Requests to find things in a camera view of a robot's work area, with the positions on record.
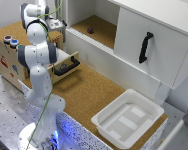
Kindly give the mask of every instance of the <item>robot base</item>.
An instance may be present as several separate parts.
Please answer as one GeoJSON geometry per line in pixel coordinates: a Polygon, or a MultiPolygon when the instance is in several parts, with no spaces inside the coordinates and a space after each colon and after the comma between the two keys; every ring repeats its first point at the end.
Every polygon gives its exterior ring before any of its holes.
{"type": "MultiPolygon", "coordinates": [[[[29,137],[31,136],[32,132],[34,131],[36,125],[35,123],[31,123],[29,125],[27,125],[19,134],[18,137],[18,149],[19,150],[26,150],[27,149],[27,145],[29,143],[29,137]]],[[[57,150],[59,150],[64,142],[63,138],[58,137],[58,133],[57,134],[57,141],[58,141],[58,148],[57,150]]],[[[29,144],[28,150],[53,150],[53,148],[51,148],[51,146],[47,143],[47,142],[43,142],[40,145],[36,146],[35,144],[32,144],[33,142],[31,142],[29,144]]]]}

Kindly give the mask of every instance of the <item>white plastic bin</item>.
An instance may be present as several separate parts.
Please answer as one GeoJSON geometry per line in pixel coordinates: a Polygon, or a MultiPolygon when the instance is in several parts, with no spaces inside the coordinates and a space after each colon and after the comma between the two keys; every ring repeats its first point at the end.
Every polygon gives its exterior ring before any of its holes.
{"type": "Polygon", "coordinates": [[[116,147],[129,149],[163,113],[163,108],[129,89],[91,120],[116,147]]]}

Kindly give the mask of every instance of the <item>cabinet handle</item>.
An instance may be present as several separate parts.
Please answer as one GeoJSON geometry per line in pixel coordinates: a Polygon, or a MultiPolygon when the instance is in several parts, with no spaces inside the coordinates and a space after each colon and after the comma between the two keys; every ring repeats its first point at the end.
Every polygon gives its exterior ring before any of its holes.
{"type": "Polygon", "coordinates": [[[148,40],[151,39],[154,35],[150,32],[147,32],[147,36],[145,37],[144,41],[143,41],[143,45],[141,48],[141,53],[139,56],[139,63],[142,64],[143,62],[145,62],[147,60],[147,57],[145,57],[145,53],[146,53],[146,49],[147,49],[147,45],[148,45],[148,40]]]}
{"type": "Polygon", "coordinates": [[[68,66],[67,68],[60,69],[60,70],[56,70],[54,68],[54,74],[57,75],[57,76],[62,76],[65,73],[67,73],[68,71],[72,70],[73,68],[77,67],[80,64],[80,62],[77,59],[75,59],[74,56],[71,57],[71,61],[73,62],[73,64],[68,66]]]}

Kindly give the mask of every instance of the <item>white wall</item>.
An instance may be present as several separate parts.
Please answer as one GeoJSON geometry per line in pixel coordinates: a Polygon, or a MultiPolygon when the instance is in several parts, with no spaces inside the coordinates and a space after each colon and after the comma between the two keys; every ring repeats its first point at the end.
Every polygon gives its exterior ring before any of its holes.
{"type": "Polygon", "coordinates": [[[171,91],[167,102],[183,112],[188,110],[188,77],[177,89],[171,91]]]}
{"type": "MultiPolygon", "coordinates": [[[[54,0],[47,1],[50,12],[54,11],[54,0]]],[[[34,0],[0,0],[0,28],[21,20],[20,5],[23,3],[33,4],[34,0]]]]}

